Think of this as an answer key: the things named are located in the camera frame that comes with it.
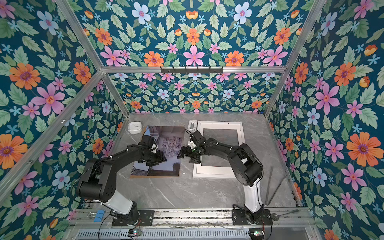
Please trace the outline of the black hook rail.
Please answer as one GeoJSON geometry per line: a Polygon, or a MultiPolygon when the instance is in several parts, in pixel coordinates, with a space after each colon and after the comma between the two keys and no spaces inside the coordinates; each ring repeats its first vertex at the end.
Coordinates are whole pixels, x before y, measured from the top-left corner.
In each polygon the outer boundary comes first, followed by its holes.
{"type": "Polygon", "coordinates": [[[221,74],[223,67],[160,67],[162,74],[221,74]]]}

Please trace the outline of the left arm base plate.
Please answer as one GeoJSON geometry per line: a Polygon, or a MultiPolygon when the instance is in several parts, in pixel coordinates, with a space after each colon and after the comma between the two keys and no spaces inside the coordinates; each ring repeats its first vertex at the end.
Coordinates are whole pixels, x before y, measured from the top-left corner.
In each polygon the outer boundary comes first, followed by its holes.
{"type": "Polygon", "coordinates": [[[138,227],[152,226],[155,211],[153,210],[133,210],[127,215],[112,212],[113,227],[138,227]]]}

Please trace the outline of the photo of framed pictures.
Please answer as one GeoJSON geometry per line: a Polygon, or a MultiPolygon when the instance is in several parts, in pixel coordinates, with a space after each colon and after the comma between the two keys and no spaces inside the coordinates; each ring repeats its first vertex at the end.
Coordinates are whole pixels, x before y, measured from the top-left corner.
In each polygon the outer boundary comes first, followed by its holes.
{"type": "Polygon", "coordinates": [[[135,162],[131,172],[132,178],[162,178],[178,177],[181,159],[177,156],[183,146],[185,127],[183,126],[150,126],[145,132],[152,136],[157,144],[157,150],[165,154],[166,161],[149,167],[145,163],[135,162]]]}

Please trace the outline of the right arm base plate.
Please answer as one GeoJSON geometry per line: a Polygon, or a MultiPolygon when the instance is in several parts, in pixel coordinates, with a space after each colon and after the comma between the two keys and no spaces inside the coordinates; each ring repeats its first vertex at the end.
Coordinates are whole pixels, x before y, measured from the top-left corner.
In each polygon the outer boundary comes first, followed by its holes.
{"type": "Polygon", "coordinates": [[[257,220],[248,221],[245,211],[240,209],[232,209],[232,222],[234,226],[270,226],[273,220],[270,210],[264,210],[257,220]]]}

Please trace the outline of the blue binder clip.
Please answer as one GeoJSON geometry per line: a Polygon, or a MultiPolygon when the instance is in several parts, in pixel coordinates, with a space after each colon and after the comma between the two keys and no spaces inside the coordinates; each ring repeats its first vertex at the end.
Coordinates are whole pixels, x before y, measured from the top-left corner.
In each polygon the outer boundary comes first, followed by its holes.
{"type": "Polygon", "coordinates": [[[105,214],[104,210],[98,210],[95,215],[94,222],[100,223],[104,218],[104,214],[105,214]]]}

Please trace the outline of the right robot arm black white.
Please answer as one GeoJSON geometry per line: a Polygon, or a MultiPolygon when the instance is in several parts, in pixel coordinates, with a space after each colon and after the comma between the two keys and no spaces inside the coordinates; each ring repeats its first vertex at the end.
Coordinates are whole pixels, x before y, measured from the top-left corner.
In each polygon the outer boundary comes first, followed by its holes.
{"type": "Polygon", "coordinates": [[[247,144],[240,146],[220,143],[213,138],[191,137],[187,146],[183,146],[177,155],[178,159],[190,158],[190,163],[198,163],[202,156],[215,156],[227,160],[235,178],[243,185],[245,203],[243,211],[251,225],[257,224],[265,210],[261,197],[260,183],[264,176],[264,167],[247,144]]]}

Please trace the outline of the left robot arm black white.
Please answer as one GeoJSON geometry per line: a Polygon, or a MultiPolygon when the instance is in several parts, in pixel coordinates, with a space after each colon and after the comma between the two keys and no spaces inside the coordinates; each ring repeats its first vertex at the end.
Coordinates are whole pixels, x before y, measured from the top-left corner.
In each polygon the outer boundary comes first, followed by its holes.
{"type": "Polygon", "coordinates": [[[117,173],[134,162],[153,167],[166,161],[163,151],[144,145],[129,145],[109,157],[89,160],[79,178],[76,193],[109,208],[119,223],[136,225],[140,218],[137,203],[117,190],[117,173]]]}

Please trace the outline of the white round device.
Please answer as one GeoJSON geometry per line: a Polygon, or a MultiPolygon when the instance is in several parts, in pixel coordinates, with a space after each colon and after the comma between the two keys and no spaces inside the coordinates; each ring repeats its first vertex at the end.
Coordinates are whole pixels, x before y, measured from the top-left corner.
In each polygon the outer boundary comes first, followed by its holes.
{"type": "Polygon", "coordinates": [[[143,129],[143,125],[141,122],[138,122],[138,121],[130,122],[128,125],[128,132],[131,135],[140,134],[142,132],[142,129],[143,129]]]}

